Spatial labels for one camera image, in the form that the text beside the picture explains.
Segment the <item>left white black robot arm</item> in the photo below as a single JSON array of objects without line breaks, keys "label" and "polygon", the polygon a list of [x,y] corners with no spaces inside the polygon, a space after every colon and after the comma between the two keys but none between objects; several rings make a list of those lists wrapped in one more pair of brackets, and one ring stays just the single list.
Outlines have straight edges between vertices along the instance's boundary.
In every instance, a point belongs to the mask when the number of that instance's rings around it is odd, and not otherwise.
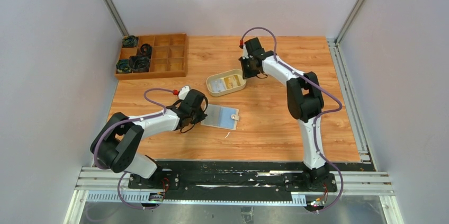
[{"label": "left white black robot arm", "polygon": [[161,185],[162,174],[152,158],[137,152],[142,139],[162,132],[186,133],[203,121],[209,101],[189,86],[172,90],[177,100],[162,110],[140,116],[113,114],[91,144],[95,166],[114,173],[127,172],[142,177],[150,189]]}]

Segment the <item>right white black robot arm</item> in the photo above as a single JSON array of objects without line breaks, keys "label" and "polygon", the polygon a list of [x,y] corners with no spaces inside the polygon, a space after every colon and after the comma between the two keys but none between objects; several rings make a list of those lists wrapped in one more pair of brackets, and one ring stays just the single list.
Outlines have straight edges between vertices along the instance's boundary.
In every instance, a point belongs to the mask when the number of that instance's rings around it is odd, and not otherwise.
[{"label": "right white black robot arm", "polygon": [[288,111],[299,124],[303,143],[306,168],[302,173],[302,183],[309,191],[317,190],[329,175],[329,167],[320,156],[322,143],[318,115],[322,112],[324,100],[318,89],[317,75],[290,67],[273,51],[264,50],[258,38],[241,39],[239,47],[243,50],[239,61],[244,79],[263,74],[274,77],[286,87]]}]

